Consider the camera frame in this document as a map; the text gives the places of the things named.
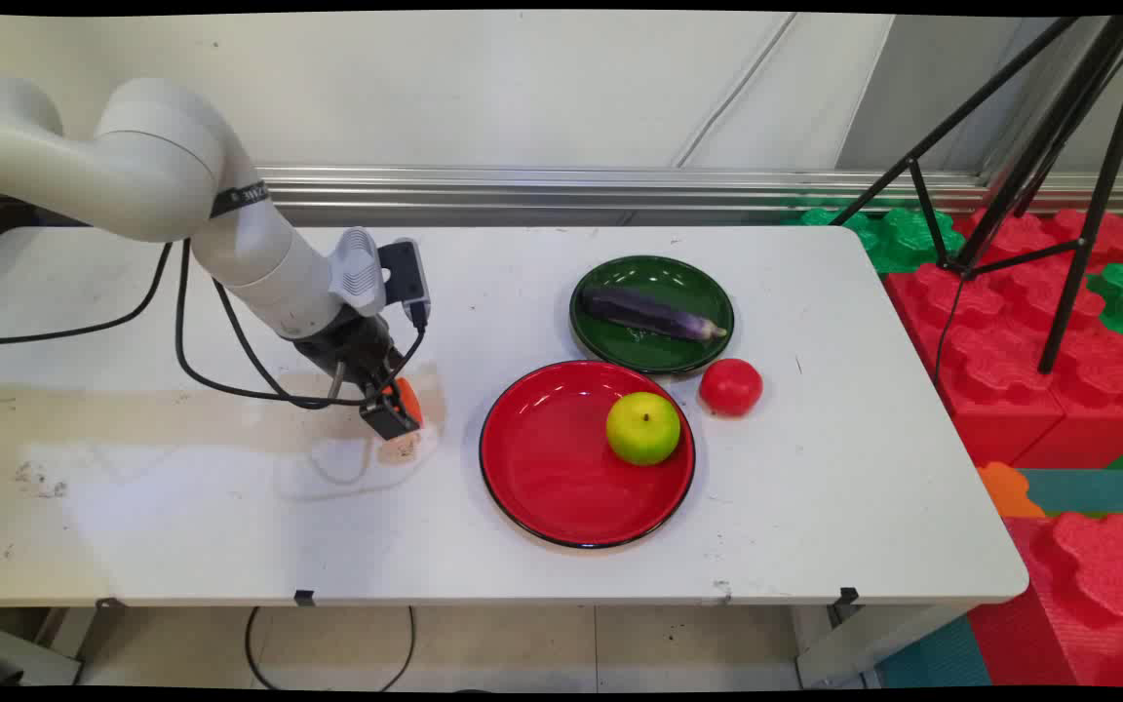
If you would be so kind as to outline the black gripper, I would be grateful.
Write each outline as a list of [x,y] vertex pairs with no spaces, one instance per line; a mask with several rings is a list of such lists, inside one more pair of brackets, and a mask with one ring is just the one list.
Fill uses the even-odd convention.
[[358,416],[380,439],[392,441],[422,430],[423,410],[416,391],[394,386],[411,356],[400,355],[383,317],[339,312],[323,330],[292,343],[299,354],[330,377],[343,364],[340,382],[378,392],[378,399],[362,405]]

